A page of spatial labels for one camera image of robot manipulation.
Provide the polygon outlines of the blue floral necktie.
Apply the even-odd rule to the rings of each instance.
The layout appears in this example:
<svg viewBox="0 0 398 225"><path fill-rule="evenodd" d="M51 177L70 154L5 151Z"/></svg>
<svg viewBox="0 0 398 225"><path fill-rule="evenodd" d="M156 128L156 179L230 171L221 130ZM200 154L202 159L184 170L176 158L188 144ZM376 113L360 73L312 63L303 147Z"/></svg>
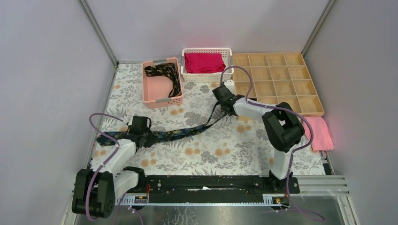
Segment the blue floral necktie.
<svg viewBox="0 0 398 225"><path fill-rule="evenodd" d="M209 129L211 126L214 125L214 123L210 123L212 117L209 117L207 122L202 125L198 125L196 127L190 127L190 128L182 128L182 129L176 129L172 131L152 131L158 138L157 143L165 143L165 142L170 142L170 141L175 141L179 139L183 139L186 137L191 137L193 135L198 135L207 129ZM124 135L127 131L125 132L116 132L116 131L108 131L105 132L104 134L99 135L96 138L96 142L100 146L113 146L116 145L117 140L124 139Z"/></svg>

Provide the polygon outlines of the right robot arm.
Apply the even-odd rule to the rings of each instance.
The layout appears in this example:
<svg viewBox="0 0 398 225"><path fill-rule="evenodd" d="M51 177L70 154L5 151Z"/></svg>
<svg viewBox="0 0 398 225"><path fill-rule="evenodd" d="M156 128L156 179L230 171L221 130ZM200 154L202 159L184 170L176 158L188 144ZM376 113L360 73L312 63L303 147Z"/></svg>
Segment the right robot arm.
<svg viewBox="0 0 398 225"><path fill-rule="evenodd" d="M275 149L269 187L275 193L283 192L288 186L286 178L291 176L293 153L308 146L301 143L305 134L299 120L301 116L286 102L267 105L234 95L225 85L215 88L213 94L224 113L263 122L268 140Z"/></svg>

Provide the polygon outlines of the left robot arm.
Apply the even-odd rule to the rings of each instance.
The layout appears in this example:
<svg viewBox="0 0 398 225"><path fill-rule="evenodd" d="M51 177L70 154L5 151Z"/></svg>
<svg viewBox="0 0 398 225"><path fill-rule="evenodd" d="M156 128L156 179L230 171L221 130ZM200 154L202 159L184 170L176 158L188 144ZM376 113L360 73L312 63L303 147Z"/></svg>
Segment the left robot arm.
<svg viewBox="0 0 398 225"><path fill-rule="evenodd" d="M151 191L145 180L142 168L123 164L132 157L140 147L146 147L146 139L151 139L152 121L148 117L134 116L128 122L124 132L100 131L97 143L101 146L114 146L103 162L93 164L88 169L81 169L75 180L71 210L75 214L86 215L90 221L108 218L116 204L120 205L128 191L139 193L134 203L147 203Z"/></svg>

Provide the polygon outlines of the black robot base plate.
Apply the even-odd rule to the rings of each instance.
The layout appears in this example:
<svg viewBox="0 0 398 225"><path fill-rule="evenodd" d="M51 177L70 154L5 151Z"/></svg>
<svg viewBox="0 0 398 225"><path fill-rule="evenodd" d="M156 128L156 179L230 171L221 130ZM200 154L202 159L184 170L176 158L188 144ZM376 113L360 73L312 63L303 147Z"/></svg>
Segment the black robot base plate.
<svg viewBox="0 0 398 225"><path fill-rule="evenodd" d="M267 197L287 198L299 194L298 180L278 180L268 176L148 175L143 187L126 195L146 195L148 204L275 204Z"/></svg>

